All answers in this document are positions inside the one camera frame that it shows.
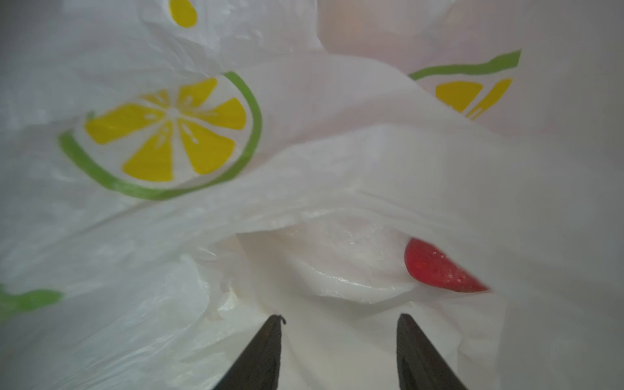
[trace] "red fruit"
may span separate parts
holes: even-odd
[[[405,248],[407,272],[426,285],[459,293],[477,293],[487,290],[473,276],[453,263],[444,252],[417,238]]]

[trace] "partial lemon slice print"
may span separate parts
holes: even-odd
[[[258,145],[258,104],[238,75],[160,90],[85,119],[61,149],[104,187],[162,200],[235,177]]]

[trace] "green curved line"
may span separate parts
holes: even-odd
[[[12,295],[0,285],[0,322],[15,314],[57,303],[62,297],[63,293],[54,290],[33,290],[21,295]]]
[[[80,145],[74,139],[72,129],[63,132],[59,136],[59,145],[61,150],[88,176],[93,180],[100,183],[104,188],[123,193],[130,197],[147,199],[147,200],[165,200],[171,199],[183,195],[188,192],[197,191],[202,188],[209,187],[211,185],[226,182],[236,177],[249,163],[253,154],[256,151],[258,142],[260,141],[260,135],[262,133],[262,113],[260,112],[260,106],[256,101],[256,98],[251,93],[249,87],[245,84],[243,79],[234,72],[227,72],[224,74],[232,84],[243,94],[247,104],[249,104],[251,110],[251,116],[253,118],[253,127],[251,128],[251,135],[249,141],[243,149],[243,153],[238,160],[219,177],[211,182],[198,185],[196,187],[189,188],[176,188],[176,189],[161,189],[161,188],[147,188],[140,185],[132,184],[123,181],[109,172],[106,172],[102,167],[97,165]]]
[[[511,69],[518,66],[520,62],[521,50],[514,51],[507,54],[501,54],[498,57],[494,57],[492,60],[483,64],[458,64],[458,65],[441,65],[432,66],[425,69],[421,69],[409,75],[414,80],[422,79],[427,76],[445,75],[445,74],[491,74],[505,69]]]

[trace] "white surface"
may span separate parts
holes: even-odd
[[[392,339],[408,311],[471,390],[494,377],[502,389],[619,388],[620,3],[462,0],[425,30],[388,9],[381,30],[399,24],[389,49],[336,46],[403,72],[521,48],[514,87],[479,119],[491,132],[378,62],[267,62],[322,51],[313,2],[205,2],[202,20],[215,19],[195,35],[159,19],[163,1],[123,3],[42,2],[3,24],[0,281],[66,294],[0,325],[4,386],[210,388],[281,313],[282,388],[396,388]],[[99,187],[57,148],[72,115],[261,62],[239,74],[264,133],[232,182],[141,202]],[[22,130],[32,124],[44,125]],[[367,227],[381,230],[356,263],[345,247]],[[409,290],[395,247],[405,235],[440,246],[500,298]]]

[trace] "strawberry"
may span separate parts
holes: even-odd
[[[426,285],[460,293],[486,291],[487,287],[453,263],[433,245],[412,238],[405,248],[407,272]]]

